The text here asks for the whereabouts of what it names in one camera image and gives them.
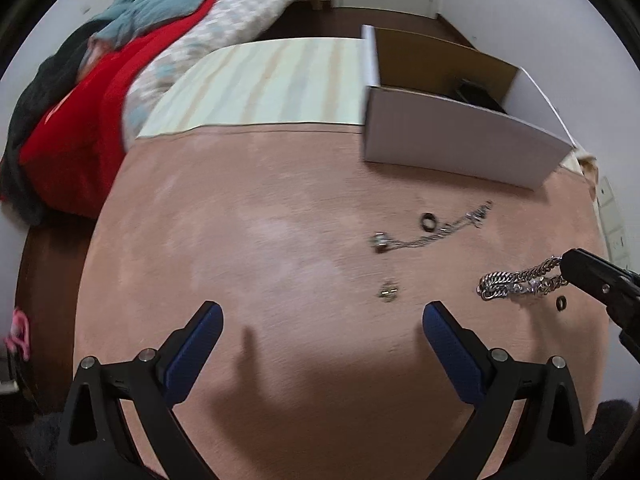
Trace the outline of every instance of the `box flap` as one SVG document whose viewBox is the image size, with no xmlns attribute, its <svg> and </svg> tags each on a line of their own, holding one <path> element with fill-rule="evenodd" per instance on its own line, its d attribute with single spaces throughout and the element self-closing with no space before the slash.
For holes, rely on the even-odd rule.
<svg viewBox="0 0 640 480">
<path fill-rule="evenodd" d="M 565 142 L 574 143 L 558 112 L 526 70 L 518 70 L 502 107 L 510 116 L 535 124 Z"/>
<path fill-rule="evenodd" d="M 380 84 L 451 96 L 463 79 L 482 85 L 499 103 L 518 67 L 431 36 L 375 29 Z"/>
<path fill-rule="evenodd" d="M 371 25 L 362 26 L 362 75 L 365 86 L 380 86 L 380 70 L 376 53 L 376 31 Z"/>
<path fill-rule="evenodd" d="M 505 114 L 434 94 L 370 88 L 364 158 L 538 188 L 572 144 Z"/>
</svg>

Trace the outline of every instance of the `silver chain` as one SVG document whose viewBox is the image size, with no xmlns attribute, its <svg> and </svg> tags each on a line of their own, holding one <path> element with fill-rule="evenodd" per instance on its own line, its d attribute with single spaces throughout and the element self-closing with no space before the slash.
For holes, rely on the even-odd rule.
<svg viewBox="0 0 640 480">
<path fill-rule="evenodd" d="M 396 238 L 389 236 L 387 233 L 376 233 L 369 239 L 369 241 L 378 253 L 386 253 L 387 251 L 392 251 L 394 249 L 426 247 L 437 240 L 442 240 L 443 238 L 457 233 L 460 229 L 468 225 L 482 227 L 482 222 L 486 218 L 486 213 L 491 209 L 492 205 L 493 203 L 491 200 L 487 200 L 486 203 L 482 204 L 478 209 L 474 209 L 473 211 L 466 213 L 455 222 L 442 225 L 434 234 L 421 236 L 417 240 L 413 240 L 411 242 L 397 240 Z"/>
<path fill-rule="evenodd" d="M 561 256 L 552 256 L 538 266 L 520 272 L 490 272 L 480 278 L 476 292 L 485 301 L 506 298 L 510 294 L 545 296 L 569 283 L 562 274 L 546 276 L 560 265 L 561 260 Z"/>
</svg>

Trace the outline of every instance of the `wall outlet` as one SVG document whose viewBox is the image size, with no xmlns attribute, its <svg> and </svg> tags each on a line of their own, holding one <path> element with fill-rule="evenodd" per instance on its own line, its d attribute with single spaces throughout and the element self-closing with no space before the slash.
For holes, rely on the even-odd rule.
<svg viewBox="0 0 640 480">
<path fill-rule="evenodd" d="M 621 269 L 632 270 L 626 243 L 625 225 L 607 177 L 602 177 L 596 190 L 600 223 L 609 252 L 609 261 Z"/>
</svg>

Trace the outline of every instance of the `brown wooden floor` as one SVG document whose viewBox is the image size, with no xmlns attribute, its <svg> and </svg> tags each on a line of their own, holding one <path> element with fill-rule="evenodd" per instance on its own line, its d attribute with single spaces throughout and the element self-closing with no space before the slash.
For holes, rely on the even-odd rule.
<svg viewBox="0 0 640 480">
<path fill-rule="evenodd" d="M 259 39 L 300 37 L 359 38 L 363 24 L 428 34 L 465 43 L 447 23 L 372 9 L 314 11 L 292 4 Z M 22 255 L 16 303 L 31 320 L 34 396 L 43 412 L 61 411 L 73 377 L 76 301 L 82 267 L 95 221 L 55 214 L 31 228 Z"/>
</svg>

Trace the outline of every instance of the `blue gripper pad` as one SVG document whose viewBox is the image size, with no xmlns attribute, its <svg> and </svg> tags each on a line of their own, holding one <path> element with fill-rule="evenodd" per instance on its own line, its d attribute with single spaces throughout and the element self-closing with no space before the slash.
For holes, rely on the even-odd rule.
<svg viewBox="0 0 640 480">
<path fill-rule="evenodd" d="M 184 402 L 204 363 L 222 334 L 222 309 L 213 301 L 205 302 L 187 326 L 177 330 L 179 349 L 171 349 L 174 358 L 164 368 L 164 401 L 169 407 Z"/>
<path fill-rule="evenodd" d="M 462 327 L 443 304 L 434 301 L 424 307 L 422 329 L 460 400 L 477 408 L 484 400 L 484 379 L 479 365 L 456 335 Z"/>
</svg>

